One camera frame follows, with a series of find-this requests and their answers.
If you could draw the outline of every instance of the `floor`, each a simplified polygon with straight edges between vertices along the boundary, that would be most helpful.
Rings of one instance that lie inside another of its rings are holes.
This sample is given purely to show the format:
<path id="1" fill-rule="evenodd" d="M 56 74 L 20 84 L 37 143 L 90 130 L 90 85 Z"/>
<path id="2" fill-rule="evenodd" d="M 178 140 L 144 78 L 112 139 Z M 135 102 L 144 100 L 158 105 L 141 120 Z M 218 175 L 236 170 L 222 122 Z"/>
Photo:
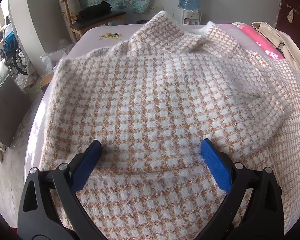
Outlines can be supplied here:
<path id="1" fill-rule="evenodd" d="M 26 148 L 32 123 L 41 102 L 43 93 L 38 79 L 26 95 L 32 101 L 13 138 L 10 148 L 3 153 L 0 163 L 0 213 L 11 227 L 17 227 L 19 202 L 23 190 L 23 169 Z"/>

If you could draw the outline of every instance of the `beige jacket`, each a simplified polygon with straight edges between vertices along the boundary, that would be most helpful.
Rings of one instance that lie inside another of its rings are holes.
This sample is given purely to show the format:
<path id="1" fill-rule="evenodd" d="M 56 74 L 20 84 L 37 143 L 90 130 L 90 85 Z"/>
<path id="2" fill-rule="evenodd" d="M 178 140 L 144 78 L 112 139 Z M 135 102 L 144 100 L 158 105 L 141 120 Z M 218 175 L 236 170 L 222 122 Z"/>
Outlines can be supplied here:
<path id="1" fill-rule="evenodd" d="M 252 26 L 263 34 L 276 48 L 282 43 L 284 57 L 297 71 L 300 71 L 300 50 L 289 35 L 271 27 L 265 22 L 254 22 Z"/>

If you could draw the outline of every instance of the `black bag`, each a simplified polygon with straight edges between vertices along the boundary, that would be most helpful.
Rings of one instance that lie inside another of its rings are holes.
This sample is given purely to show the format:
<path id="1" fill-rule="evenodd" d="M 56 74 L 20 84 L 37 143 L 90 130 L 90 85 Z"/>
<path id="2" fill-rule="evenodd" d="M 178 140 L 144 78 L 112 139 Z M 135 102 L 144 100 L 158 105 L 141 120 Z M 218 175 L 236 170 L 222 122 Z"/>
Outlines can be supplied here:
<path id="1" fill-rule="evenodd" d="M 102 1 L 100 4 L 89 6 L 77 15 L 77 19 L 89 20 L 94 19 L 96 17 L 103 16 L 107 12 L 111 11 L 111 5 L 105 1 Z"/>

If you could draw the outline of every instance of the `wheelchair wheel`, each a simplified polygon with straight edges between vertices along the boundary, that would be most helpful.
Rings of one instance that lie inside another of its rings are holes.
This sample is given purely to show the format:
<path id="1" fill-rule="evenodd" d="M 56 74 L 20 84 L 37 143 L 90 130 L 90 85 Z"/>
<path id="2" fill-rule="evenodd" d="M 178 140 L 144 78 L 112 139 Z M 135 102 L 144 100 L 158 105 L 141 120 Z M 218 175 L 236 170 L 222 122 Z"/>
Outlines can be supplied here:
<path id="1" fill-rule="evenodd" d="M 23 52 L 18 45 L 16 55 L 13 57 L 13 63 L 15 68 L 19 71 L 19 73 L 23 75 L 27 75 L 27 65 L 26 65 L 26 59 L 25 56 L 23 55 Z"/>

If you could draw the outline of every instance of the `bed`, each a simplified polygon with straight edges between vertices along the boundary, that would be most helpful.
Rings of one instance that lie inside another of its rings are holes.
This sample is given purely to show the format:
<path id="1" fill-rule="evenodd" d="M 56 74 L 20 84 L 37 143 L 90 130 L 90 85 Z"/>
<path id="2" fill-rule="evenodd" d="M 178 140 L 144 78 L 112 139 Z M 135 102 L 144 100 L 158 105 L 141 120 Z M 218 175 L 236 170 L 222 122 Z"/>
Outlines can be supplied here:
<path id="1" fill-rule="evenodd" d="M 128 40 L 133 33 L 139 30 L 143 24 L 139 25 L 121 25 L 121 26 L 104 26 L 97 27 L 89 30 L 74 46 L 67 58 L 75 58 L 83 56 L 88 52 L 102 47 L 112 47 L 121 41 Z M 246 36 L 239 28 L 231 24 L 218 25 L 224 31 L 233 36 L 245 50 L 252 50 L 258 52 L 263 56 L 267 56 L 266 53 L 248 36 Z M 197 29 L 202 26 L 185 25 L 186 29 Z M 47 105 L 51 94 L 52 82 L 47 88 L 45 95 L 39 105 L 37 114 L 34 119 L 34 123 L 31 128 L 24 167 L 24 181 L 29 170 L 32 167 L 39 166 L 41 159 L 41 152 L 43 146 L 43 130 L 44 122 L 46 118 Z"/>

